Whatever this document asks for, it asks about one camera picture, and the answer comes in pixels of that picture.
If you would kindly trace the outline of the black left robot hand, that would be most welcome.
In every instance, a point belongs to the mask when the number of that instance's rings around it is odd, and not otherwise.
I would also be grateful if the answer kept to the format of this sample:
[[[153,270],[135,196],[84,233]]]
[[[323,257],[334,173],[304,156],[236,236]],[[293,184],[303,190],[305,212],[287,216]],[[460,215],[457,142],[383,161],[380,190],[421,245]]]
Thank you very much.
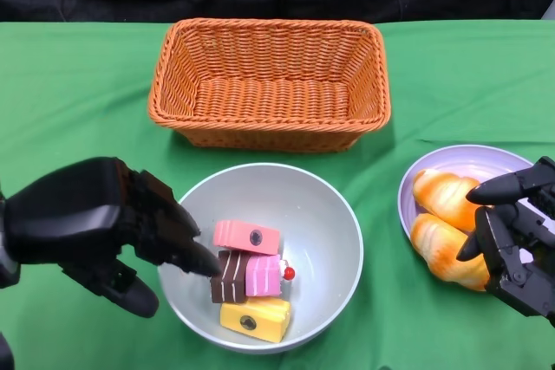
[[[196,242],[198,225],[172,189],[121,159],[96,157],[51,172],[1,199],[1,286],[24,264],[56,264],[95,295],[140,317],[159,300],[118,256],[125,245],[153,265],[216,276],[219,261]]]

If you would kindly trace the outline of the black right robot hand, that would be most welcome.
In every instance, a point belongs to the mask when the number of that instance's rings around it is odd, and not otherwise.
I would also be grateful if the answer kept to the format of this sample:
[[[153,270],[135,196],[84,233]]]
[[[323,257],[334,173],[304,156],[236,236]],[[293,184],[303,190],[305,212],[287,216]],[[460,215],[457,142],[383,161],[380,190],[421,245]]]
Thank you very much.
[[[524,316],[554,323],[554,161],[477,185],[467,200],[477,204],[475,228],[457,259],[482,255],[489,273],[485,289]]]

